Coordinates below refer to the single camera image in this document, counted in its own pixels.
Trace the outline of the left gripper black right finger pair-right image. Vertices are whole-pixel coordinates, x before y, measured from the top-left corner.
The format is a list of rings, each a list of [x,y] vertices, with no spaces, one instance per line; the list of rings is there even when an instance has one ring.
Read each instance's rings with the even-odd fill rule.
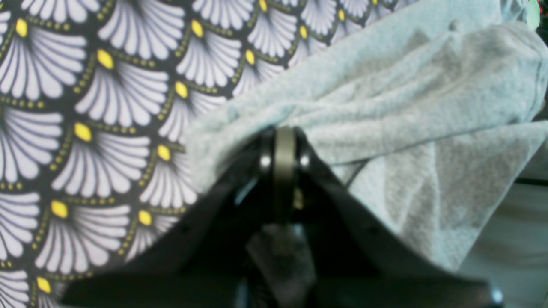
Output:
[[[293,213],[313,255],[317,282],[308,308],[501,308],[503,294],[481,278],[434,265],[399,239],[337,180],[297,128],[303,206]]]

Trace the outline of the left gripper black left finger pair-left image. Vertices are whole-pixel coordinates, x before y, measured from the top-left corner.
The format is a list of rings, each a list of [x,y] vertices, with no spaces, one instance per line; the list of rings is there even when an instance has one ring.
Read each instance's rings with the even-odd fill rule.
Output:
[[[110,272],[71,283],[66,308],[270,308],[254,240],[290,228],[296,134],[254,135],[198,202],[151,248]]]

